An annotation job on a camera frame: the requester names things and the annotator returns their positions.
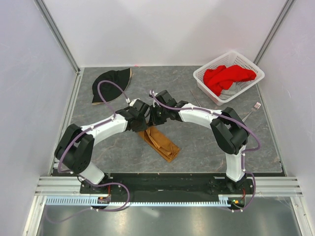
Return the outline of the orange cloth napkin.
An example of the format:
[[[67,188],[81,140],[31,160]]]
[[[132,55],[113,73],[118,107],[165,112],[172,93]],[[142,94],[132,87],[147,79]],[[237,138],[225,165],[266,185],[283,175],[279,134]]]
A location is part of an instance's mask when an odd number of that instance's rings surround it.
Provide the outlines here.
[[[149,127],[145,131],[140,131],[138,135],[169,163],[180,152],[180,148],[155,127]]]

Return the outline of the white plastic basket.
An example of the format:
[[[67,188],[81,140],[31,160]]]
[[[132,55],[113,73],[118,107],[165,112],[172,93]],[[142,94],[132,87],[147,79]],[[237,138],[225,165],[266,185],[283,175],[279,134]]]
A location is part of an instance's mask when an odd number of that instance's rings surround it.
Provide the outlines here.
[[[198,87],[221,106],[253,87],[265,74],[245,56],[231,51],[197,69],[193,76]]]

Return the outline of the silver fork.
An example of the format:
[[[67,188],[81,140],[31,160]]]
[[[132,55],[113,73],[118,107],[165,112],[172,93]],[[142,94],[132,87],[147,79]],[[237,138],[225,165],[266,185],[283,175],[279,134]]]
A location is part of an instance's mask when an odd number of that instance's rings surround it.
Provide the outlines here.
[[[247,120],[247,118],[254,112],[256,112],[261,106],[260,102],[257,102],[252,108],[251,111],[242,119],[243,122]]]

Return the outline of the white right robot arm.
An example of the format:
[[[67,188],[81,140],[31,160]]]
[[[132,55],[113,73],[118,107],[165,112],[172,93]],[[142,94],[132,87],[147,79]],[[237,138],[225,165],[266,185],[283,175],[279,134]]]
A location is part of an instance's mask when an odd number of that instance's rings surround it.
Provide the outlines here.
[[[243,188],[242,178],[245,175],[244,154],[249,131],[232,108],[223,111],[194,106],[191,103],[179,103],[163,90],[159,93],[150,91],[153,107],[159,109],[160,119],[177,120],[194,123],[212,131],[217,145],[225,153],[226,176],[225,187],[230,193],[238,193]]]

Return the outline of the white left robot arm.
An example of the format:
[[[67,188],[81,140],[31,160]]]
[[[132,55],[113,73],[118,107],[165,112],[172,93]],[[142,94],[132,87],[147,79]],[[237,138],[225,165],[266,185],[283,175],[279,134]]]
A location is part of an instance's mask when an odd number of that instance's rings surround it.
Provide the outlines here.
[[[150,105],[135,99],[128,107],[94,124],[82,127],[71,124],[58,143],[54,156],[71,172],[89,181],[96,193],[104,193],[108,181],[104,179],[105,173],[91,161],[94,146],[118,133],[146,130],[149,108]]]

